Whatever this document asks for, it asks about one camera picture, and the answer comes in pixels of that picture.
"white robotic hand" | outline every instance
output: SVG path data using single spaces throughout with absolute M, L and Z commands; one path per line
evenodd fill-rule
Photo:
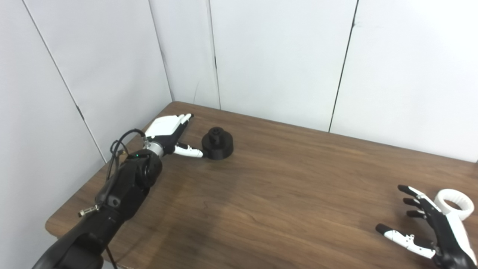
M 178 141 L 186 129 L 189 119 L 193 117 L 193 114 L 159 117 L 146 130 L 146 137 L 152 147 L 157 144 L 163 148 L 163 156 L 176 153 L 188 157 L 204 157 L 202 150 Z
M 444 214 L 428 196 L 415 188 L 398 185 L 398 189 L 413 196 L 404 198 L 405 204 L 418 208 L 407 211 L 407 216 L 425 219 L 434 230 L 437 242 L 405 234 L 384 224 L 375 227 L 377 232 L 411 252 L 432 259 L 439 268 L 478 269 L 475 252 L 458 215 Z

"black finger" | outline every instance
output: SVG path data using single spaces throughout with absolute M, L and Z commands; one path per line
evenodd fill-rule
M 409 211 L 407 211 L 407 216 L 409 216 L 411 218 L 426 219 L 425 212 L 420 211 L 420 210 L 409 210 Z
M 403 199 L 403 202 L 407 205 L 412 205 L 412 206 L 416 206 L 418 207 L 419 209 L 422 209 L 422 206 L 420 205 L 420 202 L 417 200 L 417 199 L 413 199 L 413 198 L 404 198 Z
M 408 195 L 412 195 L 414 197 L 417 196 L 416 192 L 414 192 L 413 190 L 410 189 L 410 187 L 405 186 L 405 185 L 398 185 L 398 190 L 402 191 L 402 192 L 405 192 Z
M 384 235 L 386 232 L 388 231 L 391 231 L 393 230 L 392 228 L 388 227 L 387 225 L 385 224 L 377 224 L 377 226 L 375 226 L 375 230 L 379 233 L 381 233 L 382 235 Z

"black robotic arm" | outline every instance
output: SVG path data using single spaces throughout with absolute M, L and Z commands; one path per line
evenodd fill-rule
M 40 257 L 33 269 L 100 269 L 101 254 L 123 223 L 142 205 L 162 171 L 161 157 L 177 153 L 203 157 L 201 150 L 179 143 L 192 114 L 157 118 L 146 133 L 134 129 L 117 141 L 110 164 L 116 172 L 107 178 L 95 198 L 95 205 L 80 211 L 80 222 L 59 238 Z M 144 148 L 128 155 L 118 166 L 116 152 L 129 133 L 140 133 Z

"white ring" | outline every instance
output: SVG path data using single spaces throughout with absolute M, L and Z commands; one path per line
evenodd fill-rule
M 445 200 L 455 203 L 461 210 L 451 207 Z M 442 210 L 443 214 L 455 212 L 462 221 L 468 218 L 475 209 L 475 205 L 467 195 L 452 189 L 439 191 L 435 197 L 435 204 Z

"white wall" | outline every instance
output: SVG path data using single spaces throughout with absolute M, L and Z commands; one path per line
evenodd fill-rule
M 152 0 L 175 101 L 219 108 L 208 0 Z
M 476 162 L 476 11 L 360 0 L 331 132 Z
M 25 2 L 108 160 L 112 141 L 171 102 L 148 1 Z
M 356 0 L 211 0 L 223 110 L 328 131 Z
M 0 1 L 0 59 L 0 260 L 26 269 L 55 241 L 48 217 L 104 162 L 21 1 Z

